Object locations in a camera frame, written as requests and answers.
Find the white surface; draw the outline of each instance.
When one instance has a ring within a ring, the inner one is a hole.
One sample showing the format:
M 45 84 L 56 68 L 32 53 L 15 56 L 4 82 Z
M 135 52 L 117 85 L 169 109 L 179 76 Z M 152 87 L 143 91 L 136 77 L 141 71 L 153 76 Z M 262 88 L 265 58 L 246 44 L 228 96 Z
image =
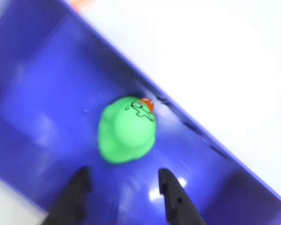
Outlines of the white surface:
M 281 196 L 281 0 L 97 0 L 81 14 Z
M 46 213 L 0 181 L 0 225 L 38 225 Z

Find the orange object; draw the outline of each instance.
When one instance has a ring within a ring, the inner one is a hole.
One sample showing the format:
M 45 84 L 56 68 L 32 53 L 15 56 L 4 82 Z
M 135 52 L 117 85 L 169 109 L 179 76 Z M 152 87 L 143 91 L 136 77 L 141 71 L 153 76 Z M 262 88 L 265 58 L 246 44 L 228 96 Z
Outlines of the orange object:
M 78 11 L 80 7 L 85 6 L 90 2 L 91 2 L 90 0 L 72 0 L 71 5 L 76 11 Z
M 144 97 L 144 98 L 141 98 L 140 101 L 145 103 L 148 106 L 149 110 L 151 112 L 153 112 L 154 103 L 153 103 L 153 101 L 150 98 Z

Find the green rubber duck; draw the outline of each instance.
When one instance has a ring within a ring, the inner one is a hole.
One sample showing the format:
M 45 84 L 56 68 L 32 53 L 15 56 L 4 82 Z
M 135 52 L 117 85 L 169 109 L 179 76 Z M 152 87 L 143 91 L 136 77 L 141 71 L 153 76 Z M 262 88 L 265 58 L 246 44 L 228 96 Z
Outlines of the green rubber duck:
M 107 162 L 125 163 L 150 151 L 156 133 L 153 107 L 149 98 L 123 97 L 104 109 L 98 141 Z

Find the blue tray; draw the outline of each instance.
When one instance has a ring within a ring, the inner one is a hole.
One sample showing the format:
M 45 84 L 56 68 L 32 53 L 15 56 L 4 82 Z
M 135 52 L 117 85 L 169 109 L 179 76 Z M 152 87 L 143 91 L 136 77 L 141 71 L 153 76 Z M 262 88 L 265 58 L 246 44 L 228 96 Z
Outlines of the blue tray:
M 153 99 L 156 143 L 139 160 L 110 165 L 98 122 L 129 95 Z M 88 224 L 166 224 L 157 177 L 166 167 L 208 225 L 280 224 L 281 200 L 164 96 L 64 2 L 12 0 L 0 18 L 0 178 L 47 210 L 89 165 Z

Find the orange beak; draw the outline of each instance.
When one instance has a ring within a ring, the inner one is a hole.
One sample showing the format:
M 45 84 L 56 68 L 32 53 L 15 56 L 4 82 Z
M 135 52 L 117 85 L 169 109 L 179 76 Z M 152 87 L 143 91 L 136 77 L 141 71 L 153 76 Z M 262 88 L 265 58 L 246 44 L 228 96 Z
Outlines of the orange beak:
M 148 106 L 149 110 L 151 112 L 153 112 L 154 103 L 150 98 L 144 97 L 144 98 L 141 98 L 140 101 L 145 103 Z

